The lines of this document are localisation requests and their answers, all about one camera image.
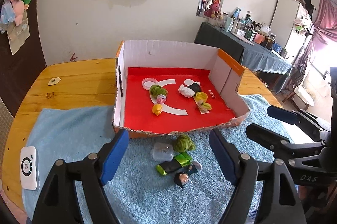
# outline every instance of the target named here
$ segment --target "yellow toy chick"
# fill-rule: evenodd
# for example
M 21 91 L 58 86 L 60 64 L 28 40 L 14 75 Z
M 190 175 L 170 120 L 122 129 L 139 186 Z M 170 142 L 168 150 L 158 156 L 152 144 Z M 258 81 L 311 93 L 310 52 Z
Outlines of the yellow toy chick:
M 163 111 L 163 107 L 160 104 L 156 104 L 152 107 L 152 113 L 159 116 Z

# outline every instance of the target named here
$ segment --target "white device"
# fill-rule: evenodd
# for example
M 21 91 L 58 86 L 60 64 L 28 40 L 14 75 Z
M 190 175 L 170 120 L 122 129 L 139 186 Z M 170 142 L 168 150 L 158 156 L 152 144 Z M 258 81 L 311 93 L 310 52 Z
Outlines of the white device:
M 34 146 L 21 149 L 20 154 L 20 180 L 23 189 L 36 190 L 38 185 L 37 176 L 37 153 Z

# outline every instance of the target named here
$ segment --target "blue fluffy rug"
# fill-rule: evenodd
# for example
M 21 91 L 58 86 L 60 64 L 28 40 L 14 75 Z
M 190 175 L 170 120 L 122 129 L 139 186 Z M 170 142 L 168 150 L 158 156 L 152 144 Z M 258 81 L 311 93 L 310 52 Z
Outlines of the blue fluffy rug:
M 272 162 L 273 156 L 269 150 L 246 137 L 246 126 L 257 123 L 289 139 L 290 136 L 280 121 L 267 116 L 269 103 L 262 96 L 243 98 L 251 113 L 240 126 L 223 129 L 222 133 L 240 152 L 249 153 L 256 160 Z M 111 116 L 112 107 L 44 109 L 27 141 L 27 146 L 35 146 L 38 151 L 41 185 L 58 158 L 66 162 L 82 160 L 89 153 L 98 152 L 104 143 L 110 142 L 113 137 Z M 115 178 L 104 187 L 121 223 L 218 223 L 234 188 L 221 173 L 209 146 L 208 134 L 190 135 L 197 149 L 189 154 L 203 165 L 203 169 L 191 176 L 184 189 L 174 184 L 173 175 L 162 177 L 157 173 L 155 166 L 158 162 L 151 155 L 156 142 L 170 143 L 173 137 L 130 140 Z M 91 224 L 81 183 L 76 182 L 76 187 L 83 219 Z M 31 219 L 40 189 L 22 192 L 24 206 Z M 262 183 L 258 182 L 251 212 L 258 207 L 261 189 Z

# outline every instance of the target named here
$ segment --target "orange container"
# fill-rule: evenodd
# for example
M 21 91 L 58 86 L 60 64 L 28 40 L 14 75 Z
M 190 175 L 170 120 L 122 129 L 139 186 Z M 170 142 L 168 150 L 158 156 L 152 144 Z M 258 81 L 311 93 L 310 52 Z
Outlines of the orange container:
M 263 35 L 256 33 L 256 35 L 255 35 L 253 41 L 254 41 L 255 43 L 260 44 L 260 43 L 262 43 L 264 40 L 265 40 L 265 37 L 264 37 Z

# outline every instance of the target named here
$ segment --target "white cabinet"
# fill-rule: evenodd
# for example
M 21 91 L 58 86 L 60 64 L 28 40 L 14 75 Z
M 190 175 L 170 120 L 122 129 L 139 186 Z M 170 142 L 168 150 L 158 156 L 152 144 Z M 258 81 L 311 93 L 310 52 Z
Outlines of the white cabinet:
M 271 32 L 276 35 L 276 42 L 282 46 L 287 52 L 287 61 L 292 63 L 302 45 L 305 42 L 305 35 L 296 33 L 295 19 L 303 19 L 306 28 L 311 33 L 314 26 L 310 19 L 305 19 L 305 8 L 296 0 L 278 0 L 276 10 L 270 25 Z

